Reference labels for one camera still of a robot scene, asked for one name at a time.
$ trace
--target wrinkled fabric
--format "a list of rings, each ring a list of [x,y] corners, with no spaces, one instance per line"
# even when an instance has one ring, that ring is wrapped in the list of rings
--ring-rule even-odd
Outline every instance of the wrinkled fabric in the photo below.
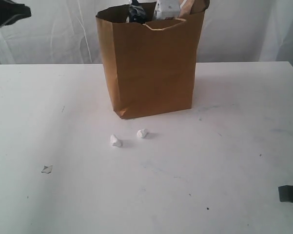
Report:
[[[0,29],[0,64],[101,63],[95,16],[127,0],[22,0],[32,17]],[[289,61],[293,0],[212,0],[199,62]]]

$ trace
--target paper bag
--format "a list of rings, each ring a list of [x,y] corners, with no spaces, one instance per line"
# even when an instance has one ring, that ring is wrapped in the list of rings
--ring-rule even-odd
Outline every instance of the paper bag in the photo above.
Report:
[[[155,4],[142,3],[149,20]],[[144,25],[125,23],[127,16],[122,5],[96,17],[114,111],[128,119],[190,109],[204,11]]]

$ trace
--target white pebble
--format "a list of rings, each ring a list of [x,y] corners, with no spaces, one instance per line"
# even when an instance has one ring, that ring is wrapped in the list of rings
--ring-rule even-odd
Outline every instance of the white pebble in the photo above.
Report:
[[[111,135],[111,145],[115,147],[121,147],[122,142],[115,135]]]
[[[148,134],[148,130],[146,129],[146,128],[144,128],[144,129],[140,129],[140,130],[138,130],[138,132],[137,132],[137,137],[138,138],[145,138],[146,137],[146,135]]]

